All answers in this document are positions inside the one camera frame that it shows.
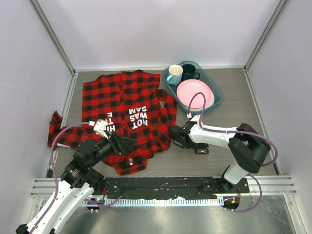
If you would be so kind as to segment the red black plaid shirt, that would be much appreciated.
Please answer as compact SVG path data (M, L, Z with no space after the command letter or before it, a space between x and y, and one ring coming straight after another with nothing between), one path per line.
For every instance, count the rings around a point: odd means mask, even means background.
M47 145L77 149L87 139L100 142L89 121L106 120L106 130L136 140L127 155L110 155L103 162L121 175L147 168L148 160L170 147L170 129L176 123L176 101L159 89L160 75L142 70L102 75L84 83L82 126L67 129L58 113L52 115Z

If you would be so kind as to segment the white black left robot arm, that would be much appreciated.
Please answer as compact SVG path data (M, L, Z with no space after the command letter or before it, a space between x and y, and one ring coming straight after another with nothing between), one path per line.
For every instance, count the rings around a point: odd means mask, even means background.
M56 188L40 212L27 224L17 227L18 234L58 234L82 202L91 194L100 194L104 176L93 169L104 158L126 155L136 140L110 133L100 143L81 142L73 160L65 167Z

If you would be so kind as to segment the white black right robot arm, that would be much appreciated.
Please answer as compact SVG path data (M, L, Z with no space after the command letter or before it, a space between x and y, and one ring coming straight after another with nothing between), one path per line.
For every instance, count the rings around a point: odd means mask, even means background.
M257 174L271 150L263 136L249 124L239 127L220 128L203 125L199 117L193 117L182 127L170 129L173 144L182 149L193 149L196 154L206 154L210 145L228 149L235 162L223 172L219 184L230 193L248 174Z

